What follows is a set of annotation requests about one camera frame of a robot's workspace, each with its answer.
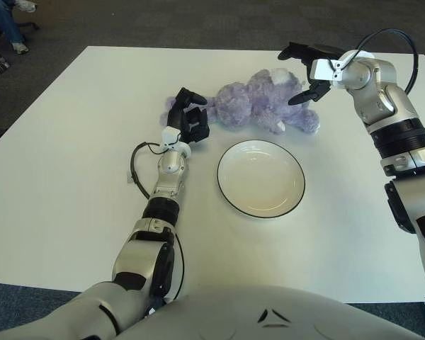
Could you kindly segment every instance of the gray carpet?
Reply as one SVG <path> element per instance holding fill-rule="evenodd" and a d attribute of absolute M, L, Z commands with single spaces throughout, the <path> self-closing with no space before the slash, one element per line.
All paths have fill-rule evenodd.
<path fill-rule="evenodd" d="M 15 17 L 41 30 L 23 29 L 30 48 L 24 56 L 0 39 L 12 65 L 0 76 L 0 128 L 11 126 L 87 45 L 281 50 L 294 40 L 351 49 L 364 35 L 396 27 L 425 54 L 425 0 L 45 0 L 36 13 Z M 391 35 L 367 50 L 409 52 Z M 75 294 L 0 285 L 0 329 L 46 315 Z M 422 304 L 357 307 L 425 336 Z"/>

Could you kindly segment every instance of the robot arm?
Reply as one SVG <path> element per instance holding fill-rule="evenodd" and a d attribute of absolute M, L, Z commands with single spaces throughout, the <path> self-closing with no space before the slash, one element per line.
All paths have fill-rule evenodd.
<path fill-rule="evenodd" d="M 315 47 L 304 47 L 303 53 L 312 50 Z M 308 60 L 299 51 L 291 55 L 286 51 L 279 59 Z M 417 235 L 425 270 L 425 128 L 406 93 L 398 87 L 395 68 L 360 50 L 336 59 L 325 55 L 324 49 L 313 55 L 322 59 L 312 60 L 307 67 L 309 82 L 346 89 L 353 96 L 354 108 L 373 138 L 385 174 L 395 177 L 385 186 L 390 209 L 401 229 Z M 290 104 L 309 98 L 304 92 L 294 99 Z"/>
<path fill-rule="evenodd" d="M 147 207 L 121 249 L 111 282 L 98 283 L 30 324 L 0 332 L 4 339 L 107 340 L 140 321 L 170 290 L 174 267 L 175 225 L 191 155 L 187 143 L 209 135 L 205 111 L 184 113 L 191 103 L 205 103 L 182 88 L 162 133 L 159 177 Z"/>

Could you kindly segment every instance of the person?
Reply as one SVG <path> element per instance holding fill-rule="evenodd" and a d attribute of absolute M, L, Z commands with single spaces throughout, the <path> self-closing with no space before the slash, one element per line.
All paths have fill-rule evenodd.
<path fill-rule="evenodd" d="M 21 11 L 32 13 L 36 11 L 37 4 L 27 0 L 0 0 L 0 29 L 5 32 L 16 53 L 22 55 L 28 52 L 28 47 L 23 43 L 21 31 L 14 22 L 11 13 L 14 6 Z"/>

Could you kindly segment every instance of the purple stuffed animal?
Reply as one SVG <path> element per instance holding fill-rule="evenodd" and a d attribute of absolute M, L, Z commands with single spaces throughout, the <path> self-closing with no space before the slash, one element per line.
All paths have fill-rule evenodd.
<path fill-rule="evenodd" d="M 314 133 L 319 129 L 319 118 L 307 108 L 308 103 L 288 105 L 288 100 L 301 91 L 298 78 L 287 69 L 262 69 L 247 85 L 225 85 L 215 98 L 207 98 L 208 104 L 200 108 L 208 112 L 209 123 L 220 121 L 232 128 L 255 123 L 277 135 L 285 132 L 285 124 L 289 124 L 306 133 Z M 168 98 L 167 109 L 173 102 L 173 97 Z M 162 125 L 166 125 L 167 114 L 161 116 Z"/>

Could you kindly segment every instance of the black logo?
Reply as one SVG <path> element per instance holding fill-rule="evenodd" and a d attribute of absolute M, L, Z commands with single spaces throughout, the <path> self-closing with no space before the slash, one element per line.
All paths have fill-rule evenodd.
<path fill-rule="evenodd" d="M 284 317 L 281 313 L 275 310 L 271 309 L 271 311 L 272 311 L 271 314 L 275 316 L 268 318 L 269 312 L 268 310 L 264 310 L 260 318 L 258 319 L 259 324 L 265 321 L 266 319 L 268 319 L 266 320 L 266 322 L 263 323 L 263 328 L 288 328 L 289 327 L 289 324 L 291 323 L 291 321 L 288 318 Z"/>

